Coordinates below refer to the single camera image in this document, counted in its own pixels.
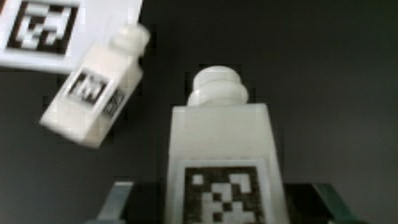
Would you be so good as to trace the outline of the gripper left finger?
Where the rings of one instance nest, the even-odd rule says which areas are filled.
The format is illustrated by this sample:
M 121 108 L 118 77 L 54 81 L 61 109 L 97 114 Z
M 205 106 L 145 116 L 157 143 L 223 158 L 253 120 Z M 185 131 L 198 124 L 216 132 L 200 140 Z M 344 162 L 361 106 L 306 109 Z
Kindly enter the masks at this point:
M 127 210 L 132 188 L 134 183 L 130 181 L 118 181 L 114 183 L 98 216 L 88 221 L 88 224 L 127 224 L 123 213 Z

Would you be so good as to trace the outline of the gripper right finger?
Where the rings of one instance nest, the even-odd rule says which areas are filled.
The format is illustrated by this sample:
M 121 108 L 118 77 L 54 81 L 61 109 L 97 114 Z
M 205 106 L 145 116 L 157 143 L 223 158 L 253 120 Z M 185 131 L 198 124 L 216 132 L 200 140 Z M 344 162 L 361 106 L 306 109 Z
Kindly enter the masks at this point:
M 287 200 L 292 224 L 370 224 L 356 216 L 331 184 L 290 183 Z

